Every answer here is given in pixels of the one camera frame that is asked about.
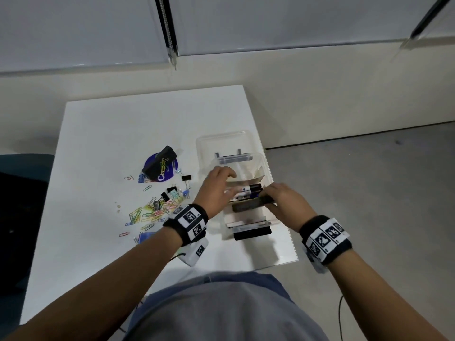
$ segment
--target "blue denim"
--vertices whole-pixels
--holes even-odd
[[[186,290],[187,288],[207,284],[209,282],[220,282],[220,281],[230,281],[230,282],[247,282],[252,285],[268,288],[269,290],[277,293],[283,298],[291,300],[291,297],[286,292],[281,282],[279,282],[273,275],[270,274],[259,274],[254,271],[249,271],[245,273],[235,273],[235,274],[226,274],[226,273],[214,273],[206,275],[204,277],[196,279],[192,283],[188,284],[177,284],[168,288],[165,288],[161,291],[152,293],[149,295],[145,302],[141,304],[133,316],[131,317],[130,325],[128,330],[130,330],[151,308],[161,303],[165,299],[173,296],[175,293]]]

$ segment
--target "gray shirt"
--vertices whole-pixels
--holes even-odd
[[[125,340],[328,340],[305,312],[275,292],[246,282],[212,282],[151,308]]]

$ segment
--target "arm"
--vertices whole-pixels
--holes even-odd
[[[285,184],[272,183],[263,193],[277,204],[267,208],[296,232],[317,215],[302,195]],[[447,340],[352,249],[327,268],[368,340]]]
[[[214,168],[194,200],[204,208],[209,219],[238,192],[238,189],[224,192],[229,176],[236,176],[231,168]],[[180,246],[179,234],[170,227],[163,227],[49,304],[5,341],[107,340],[144,297]]]

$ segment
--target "white table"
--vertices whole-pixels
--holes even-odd
[[[129,213],[172,183],[184,188],[179,176],[138,184],[150,155],[171,146],[183,173],[193,177],[194,198],[202,181],[196,138],[239,130],[250,131],[264,153],[241,85],[67,103],[20,323],[135,246],[145,224],[126,227]],[[129,175],[135,180],[124,179]],[[271,229],[245,241],[208,232],[209,246],[196,266],[171,261],[148,293],[216,270],[297,261],[288,229]],[[119,237],[125,231],[131,233]]]

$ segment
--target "person's left hand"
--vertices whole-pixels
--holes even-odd
[[[226,190],[228,177],[237,177],[233,169],[228,166],[215,166],[202,183],[201,189],[194,199],[195,204],[201,206],[209,219],[213,218],[229,203],[234,195],[242,191],[242,187],[234,187]]]

